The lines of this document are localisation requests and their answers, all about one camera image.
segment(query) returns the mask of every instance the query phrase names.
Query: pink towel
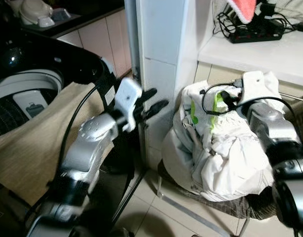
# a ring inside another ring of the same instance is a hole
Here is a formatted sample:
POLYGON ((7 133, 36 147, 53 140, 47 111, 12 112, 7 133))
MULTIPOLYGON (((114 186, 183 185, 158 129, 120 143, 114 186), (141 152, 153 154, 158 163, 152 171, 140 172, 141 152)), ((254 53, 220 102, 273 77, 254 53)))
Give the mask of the pink towel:
POLYGON ((227 2, 235 10, 242 23, 251 22, 255 14, 256 0, 227 0, 227 2))

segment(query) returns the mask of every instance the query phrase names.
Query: white laundry bag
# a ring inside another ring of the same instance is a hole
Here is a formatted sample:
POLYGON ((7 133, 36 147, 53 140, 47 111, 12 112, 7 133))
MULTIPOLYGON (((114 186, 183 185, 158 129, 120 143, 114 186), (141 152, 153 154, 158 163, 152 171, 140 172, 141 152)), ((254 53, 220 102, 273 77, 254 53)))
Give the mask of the white laundry bag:
MULTIPOLYGON (((280 97, 277 78, 273 73, 264 77, 268 90, 274 97, 280 97)), ((167 172, 181 187, 210 201, 233 200, 261 193, 272 185, 273 177, 257 136, 236 111, 221 116, 206 114, 201 105, 203 95, 200 91, 207 88, 207 82, 202 81, 182 91, 173 128, 162 146, 167 172)), ((219 100, 222 90, 231 96, 241 92, 241 88, 233 86, 212 88, 205 96, 207 110, 222 112, 227 109, 226 104, 219 100)), ((265 102, 282 111, 281 104, 265 102)))

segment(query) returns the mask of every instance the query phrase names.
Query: white container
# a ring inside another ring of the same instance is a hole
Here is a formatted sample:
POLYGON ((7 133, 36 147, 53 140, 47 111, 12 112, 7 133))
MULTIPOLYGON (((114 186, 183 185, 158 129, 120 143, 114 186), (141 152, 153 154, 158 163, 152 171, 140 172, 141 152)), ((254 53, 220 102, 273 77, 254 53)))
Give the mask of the white container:
POLYGON ((41 28, 53 25, 55 25, 55 23, 49 16, 42 16, 38 19, 38 26, 40 26, 41 28))
POLYGON ((8 2, 16 17, 20 17, 19 9, 21 7, 22 2, 23 0, 12 0, 8 2))
POLYGON ((24 24, 38 24, 41 17, 51 16, 53 9, 42 0, 24 0, 19 13, 24 24))

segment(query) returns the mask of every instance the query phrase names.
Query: washing machine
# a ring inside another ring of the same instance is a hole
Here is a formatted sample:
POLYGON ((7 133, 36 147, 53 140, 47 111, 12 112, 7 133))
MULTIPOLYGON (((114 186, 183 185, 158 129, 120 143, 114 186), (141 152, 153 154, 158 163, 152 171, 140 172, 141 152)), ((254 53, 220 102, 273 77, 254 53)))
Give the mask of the washing machine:
MULTIPOLYGON (((105 95, 112 87, 117 91, 120 80, 107 62, 82 48, 22 31, 12 14, 0 5, 0 136, 38 116, 71 82, 99 84, 104 109, 113 108, 114 101, 107 103, 105 95)), ((101 166, 93 205, 81 217, 92 232, 111 229, 113 215, 134 176, 127 141, 124 136, 114 141, 101 166)))

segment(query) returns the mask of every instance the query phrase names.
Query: kitchen counter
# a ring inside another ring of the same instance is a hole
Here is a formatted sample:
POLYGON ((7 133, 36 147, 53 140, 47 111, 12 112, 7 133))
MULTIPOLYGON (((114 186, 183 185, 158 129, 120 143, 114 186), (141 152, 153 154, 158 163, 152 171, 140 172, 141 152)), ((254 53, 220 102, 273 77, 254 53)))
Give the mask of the kitchen counter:
POLYGON ((88 25, 94 21, 105 18, 118 11, 124 9, 124 2, 119 2, 113 6, 102 7, 99 10, 84 15, 78 15, 70 13, 71 18, 59 22, 55 22, 55 25, 45 28, 40 28, 37 25, 24 25, 22 27, 25 31, 35 34, 40 34, 47 37, 58 38, 71 31, 77 30, 85 25, 88 25))

